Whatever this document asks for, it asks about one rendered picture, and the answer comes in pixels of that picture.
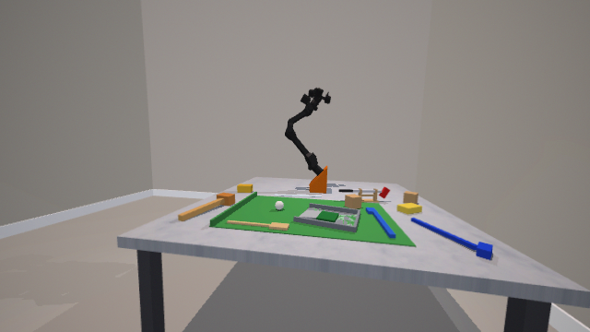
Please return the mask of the green flat mat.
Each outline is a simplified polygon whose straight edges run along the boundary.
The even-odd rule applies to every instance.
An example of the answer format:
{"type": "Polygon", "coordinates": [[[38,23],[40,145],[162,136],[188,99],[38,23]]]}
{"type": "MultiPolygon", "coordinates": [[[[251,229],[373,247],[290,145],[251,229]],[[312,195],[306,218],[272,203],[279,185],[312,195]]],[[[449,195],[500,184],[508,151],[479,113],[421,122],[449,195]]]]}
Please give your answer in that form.
{"type": "Polygon", "coordinates": [[[310,207],[310,203],[346,208],[345,201],[279,196],[256,196],[229,214],[225,219],[221,220],[214,226],[209,227],[245,231],[263,231],[370,243],[389,243],[417,247],[379,203],[361,202],[361,208],[355,208],[360,209],[360,218],[356,232],[342,231],[293,221],[293,217],[299,217],[307,208],[310,207]],[[282,209],[276,209],[275,204],[277,201],[283,202],[284,207],[282,209]],[[373,214],[367,213],[366,208],[375,208],[383,220],[395,233],[396,238],[389,238],[373,214]],[[269,227],[231,224],[227,223],[228,220],[265,224],[271,224],[272,222],[288,223],[289,228],[287,231],[273,230],[269,229],[269,227]]]}

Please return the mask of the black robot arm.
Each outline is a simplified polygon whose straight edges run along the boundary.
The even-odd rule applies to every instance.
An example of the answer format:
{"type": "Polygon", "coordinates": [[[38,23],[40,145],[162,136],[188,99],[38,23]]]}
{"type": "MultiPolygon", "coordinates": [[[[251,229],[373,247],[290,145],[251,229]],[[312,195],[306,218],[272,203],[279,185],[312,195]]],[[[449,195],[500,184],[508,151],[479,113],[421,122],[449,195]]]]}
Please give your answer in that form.
{"type": "MultiPolygon", "coordinates": [[[[323,96],[323,90],[322,89],[314,89],[314,97],[317,97],[318,99],[321,99],[323,96]]],[[[323,171],[323,169],[318,165],[318,161],[316,156],[314,155],[314,153],[310,153],[307,148],[300,142],[300,140],[297,138],[296,133],[293,129],[293,124],[295,124],[296,122],[298,122],[301,118],[303,117],[307,117],[309,115],[312,114],[313,111],[317,111],[317,105],[318,105],[318,101],[317,100],[312,100],[311,102],[311,98],[309,96],[307,96],[306,94],[303,95],[303,97],[301,98],[301,102],[304,103],[305,109],[301,112],[298,113],[297,115],[293,116],[292,118],[290,118],[288,120],[288,126],[285,132],[285,137],[288,138],[289,140],[291,140],[295,146],[299,149],[299,151],[302,153],[302,155],[304,156],[307,164],[308,164],[308,170],[313,171],[317,176],[323,171]]]]}

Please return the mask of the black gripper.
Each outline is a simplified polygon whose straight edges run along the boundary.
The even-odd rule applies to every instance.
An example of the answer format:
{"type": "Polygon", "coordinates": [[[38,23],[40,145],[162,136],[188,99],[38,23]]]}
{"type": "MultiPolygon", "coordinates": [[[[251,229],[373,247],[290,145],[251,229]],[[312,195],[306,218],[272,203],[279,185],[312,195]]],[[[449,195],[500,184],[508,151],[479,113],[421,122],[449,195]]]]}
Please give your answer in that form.
{"type": "Polygon", "coordinates": [[[318,101],[318,105],[319,105],[319,102],[321,102],[321,100],[324,100],[324,103],[329,104],[330,103],[330,100],[331,100],[331,97],[328,96],[328,93],[329,92],[327,92],[327,94],[325,95],[325,97],[322,97],[321,99],[318,99],[317,97],[314,97],[313,89],[310,89],[308,96],[311,97],[311,98],[313,98],[314,100],[317,100],[318,101]]]}

